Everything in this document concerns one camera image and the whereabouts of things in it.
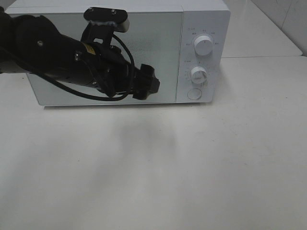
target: black cable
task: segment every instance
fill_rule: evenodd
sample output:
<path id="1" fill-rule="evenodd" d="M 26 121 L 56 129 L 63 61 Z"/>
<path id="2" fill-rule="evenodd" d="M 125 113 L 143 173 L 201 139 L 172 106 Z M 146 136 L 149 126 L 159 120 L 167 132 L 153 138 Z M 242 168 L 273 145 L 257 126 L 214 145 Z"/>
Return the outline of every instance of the black cable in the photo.
<path id="1" fill-rule="evenodd" d="M 96 101 L 110 101 L 110 102 L 116 102 L 116 101 L 120 101 L 123 100 L 124 98 L 126 98 L 131 89 L 132 89 L 132 85 L 133 85 L 133 79 L 134 79 L 134 72 L 135 72 L 135 66 L 134 66 L 134 59 L 133 56 L 131 54 L 131 52 L 129 51 L 129 49 L 126 47 L 126 45 L 120 40 L 120 38 L 118 38 L 116 35 L 113 35 L 113 37 L 120 43 L 120 45 L 124 48 L 124 50 L 127 52 L 130 61 L 131 61 L 131 66 L 130 66 L 130 71 L 129 71 L 129 75 L 130 75 L 130 81 L 129 84 L 127 86 L 127 91 L 120 97 L 115 97 L 115 98 L 110 98 L 110 97 L 98 97 L 98 96 L 94 96 L 94 95 L 89 95 L 89 94 L 85 94 L 79 91 L 76 91 L 70 87 L 67 87 L 66 85 L 63 85 L 61 83 L 59 83 L 58 81 L 52 79 L 51 77 L 47 76 L 45 73 L 40 72 L 39 70 L 36 70 L 35 68 L 33 68 L 32 66 L 28 65 L 27 63 L 25 63 L 24 61 L 20 60 L 18 57 L 16 57 L 15 55 L 12 55 L 10 52 L 8 52 L 6 49 L 4 49 L 3 47 L 0 47 L 0 49 L 4 50 L 6 53 L 9 53 L 12 58 L 18 63 L 22 63 L 22 66 L 26 66 L 27 70 L 30 71 L 31 73 L 41 77 L 42 79 L 48 81 L 49 83 L 53 84 L 54 86 L 69 92 L 73 95 L 82 97 L 82 98 L 86 98 L 86 99 L 90 99 L 90 100 L 96 100 Z"/>

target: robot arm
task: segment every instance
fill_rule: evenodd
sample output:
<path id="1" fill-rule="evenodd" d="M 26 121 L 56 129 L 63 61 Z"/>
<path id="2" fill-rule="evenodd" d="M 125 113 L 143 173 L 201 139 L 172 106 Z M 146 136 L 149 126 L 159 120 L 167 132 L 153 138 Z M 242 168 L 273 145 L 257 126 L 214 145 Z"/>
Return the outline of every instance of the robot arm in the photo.
<path id="1" fill-rule="evenodd" d="M 89 24 L 77 41 L 60 34 L 44 16 L 12 18 L 0 12 L 0 72 L 33 73 L 67 92 L 99 101 L 119 101 L 129 94 L 145 100 L 157 93 L 160 82 L 154 68 L 142 64 L 137 69 L 128 48 L 114 35 L 127 32 L 127 12 L 93 7 L 84 18 Z M 121 44 L 130 62 L 119 47 L 111 45 L 112 39 Z M 60 82 L 95 88 L 107 97 L 84 94 Z"/>

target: microwave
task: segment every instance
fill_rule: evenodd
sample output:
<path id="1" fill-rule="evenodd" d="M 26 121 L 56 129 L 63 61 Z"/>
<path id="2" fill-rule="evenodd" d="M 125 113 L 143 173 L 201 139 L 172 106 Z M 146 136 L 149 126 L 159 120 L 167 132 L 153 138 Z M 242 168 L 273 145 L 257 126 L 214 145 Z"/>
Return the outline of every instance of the microwave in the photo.
<path id="1" fill-rule="evenodd" d="M 167 3 L 164 0 L 129 3 L 125 0 L 69 0 L 65 3 L 19 0 L 6 12 L 11 16 L 43 15 L 60 33 L 80 40 L 88 24 L 83 13 L 89 7 L 123 9 L 128 13 L 129 30 L 118 37 L 131 51 L 135 66 L 146 63 L 154 67 L 160 81 L 159 91 L 142 101 L 128 96 L 118 102 L 102 102 L 72 95 L 28 73 L 40 105 L 208 103 L 213 100 L 230 18 L 223 0 L 172 0 Z M 86 94 L 101 95 L 94 88 L 66 85 Z"/>

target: control panel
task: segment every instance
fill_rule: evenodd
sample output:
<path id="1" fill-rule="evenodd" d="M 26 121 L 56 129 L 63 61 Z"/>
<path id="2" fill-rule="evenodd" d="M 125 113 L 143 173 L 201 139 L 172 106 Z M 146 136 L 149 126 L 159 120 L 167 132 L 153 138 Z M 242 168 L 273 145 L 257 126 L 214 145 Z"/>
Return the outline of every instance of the control panel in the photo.
<path id="1" fill-rule="evenodd" d="M 229 11 L 184 12 L 177 103 L 212 101 L 229 17 Z"/>

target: round button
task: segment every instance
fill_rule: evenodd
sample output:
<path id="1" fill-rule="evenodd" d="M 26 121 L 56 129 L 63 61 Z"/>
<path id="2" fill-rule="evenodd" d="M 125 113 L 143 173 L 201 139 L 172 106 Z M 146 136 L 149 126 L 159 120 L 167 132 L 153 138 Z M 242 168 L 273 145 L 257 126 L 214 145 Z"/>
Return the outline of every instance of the round button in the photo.
<path id="1" fill-rule="evenodd" d="M 207 72 L 203 67 L 197 66 L 191 70 L 191 80 L 194 84 L 203 84 L 207 80 Z"/>
<path id="2" fill-rule="evenodd" d="M 201 90 L 199 89 L 192 89 L 188 92 L 188 98 L 190 98 L 191 100 L 197 100 L 201 98 Z"/>
<path id="3" fill-rule="evenodd" d="M 195 52 L 200 56 L 206 56 L 213 50 L 213 38 L 208 34 L 198 36 L 194 41 Z"/>

